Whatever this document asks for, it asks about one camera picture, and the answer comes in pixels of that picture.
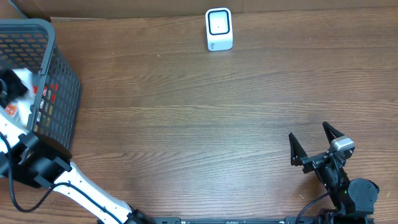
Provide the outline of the orange spaghetti pack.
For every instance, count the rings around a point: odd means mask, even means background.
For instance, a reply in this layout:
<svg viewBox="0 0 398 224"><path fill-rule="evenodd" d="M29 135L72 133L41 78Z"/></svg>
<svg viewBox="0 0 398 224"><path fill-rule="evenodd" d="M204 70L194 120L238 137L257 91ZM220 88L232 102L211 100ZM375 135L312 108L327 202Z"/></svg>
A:
<svg viewBox="0 0 398 224"><path fill-rule="evenodd" d="M37 112L37 116L35 119L35 126L34 126L35 132L43 133L44 128L50 127L57 90L58 90L57 83L48 84L44 86L42 99L40 100L39 110Z"/></svg>

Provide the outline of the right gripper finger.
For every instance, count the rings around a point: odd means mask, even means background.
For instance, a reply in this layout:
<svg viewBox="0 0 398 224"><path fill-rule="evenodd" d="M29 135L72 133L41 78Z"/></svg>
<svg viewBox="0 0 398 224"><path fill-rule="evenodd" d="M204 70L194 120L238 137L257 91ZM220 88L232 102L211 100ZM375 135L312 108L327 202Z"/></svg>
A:
<svg viewBox="0 0 398 224"><path fill-rule="evenodd" d="M293 133L289 134L290 143L290 163L292 166L302 166L304 160L308 158L307 153L299 143Z"/></svg>
<svg viewBox="0 0 398 224"><path fill-rule="evenodd" d="M328 139L329 144L336 138L343 137L344 134L339 132L337 129L335 129L332 125L330 125L328 122L324 121L322 123L323 129L325 131L326 137Z"/></svg>

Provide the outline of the orange small snack box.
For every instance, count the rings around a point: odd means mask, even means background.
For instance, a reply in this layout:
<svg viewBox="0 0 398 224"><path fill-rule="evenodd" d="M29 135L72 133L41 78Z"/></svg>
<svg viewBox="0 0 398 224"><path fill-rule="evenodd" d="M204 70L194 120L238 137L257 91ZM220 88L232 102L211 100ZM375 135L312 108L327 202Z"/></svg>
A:
<svg viewBox="0 0 398 224"><path fill-rule="evenodd" d="M14 118L16 114L18 114L18 110L19 107L17 103L9 103L5 108L6 113L12 118Z"/></svg>

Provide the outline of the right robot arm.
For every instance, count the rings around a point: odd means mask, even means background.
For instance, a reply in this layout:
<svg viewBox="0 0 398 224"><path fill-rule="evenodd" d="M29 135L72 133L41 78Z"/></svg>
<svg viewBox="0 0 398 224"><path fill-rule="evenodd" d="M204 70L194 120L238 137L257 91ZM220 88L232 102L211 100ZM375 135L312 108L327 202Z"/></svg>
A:
<svg viewBox="0 0 398 224"><path fill-rule="evenodd" d="M325 194L306 205L293 222L374 223L368 216L374 213L374 204L379 193L378 185L368 179L348 178L343 167L354 153L354 141L328 122L325 121L322 125L329 148L316 156L308 156L295 135L289 134L290 163L293 166L302 166L305 174L314 172L326 190ZM303 216L308 208L325 197L330 197L333 209L322 209L315 217Z"/></svg>

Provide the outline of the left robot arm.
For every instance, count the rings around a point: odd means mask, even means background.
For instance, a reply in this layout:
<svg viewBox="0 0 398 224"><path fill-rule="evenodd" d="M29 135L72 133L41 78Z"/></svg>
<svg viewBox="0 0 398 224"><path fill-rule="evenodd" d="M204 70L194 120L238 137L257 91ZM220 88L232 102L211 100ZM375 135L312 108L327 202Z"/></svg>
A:
<svg viewBox="0 0 398 224"><path fill-rule="evenodd" d="M10 102L32 93L32 85L25 79L30 74L28 69L1 70L1 177L8 179L13 206L23 213L33 212L56 191L87 209L100 223L153 223L144 212L87 178L56 140L29 132L7 114ZM24 208L17 202L14 182L47 191L33 207Z"/></svg>

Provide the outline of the white cosmetic tube gold cap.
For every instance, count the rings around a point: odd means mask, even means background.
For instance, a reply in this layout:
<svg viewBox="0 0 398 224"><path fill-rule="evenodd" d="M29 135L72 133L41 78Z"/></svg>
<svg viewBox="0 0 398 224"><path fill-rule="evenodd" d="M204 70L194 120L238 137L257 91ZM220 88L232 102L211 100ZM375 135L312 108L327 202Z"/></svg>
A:
<svg viewBox="0 0 398 224"><path fill-rule="evenodd" d="M35 100L33 73L27 68L18 68L12 71L17 75L24 89L21 95L7 105L6 112L13 120L26 128L29 116L32 114L30 106L34 104Z"/></svg>

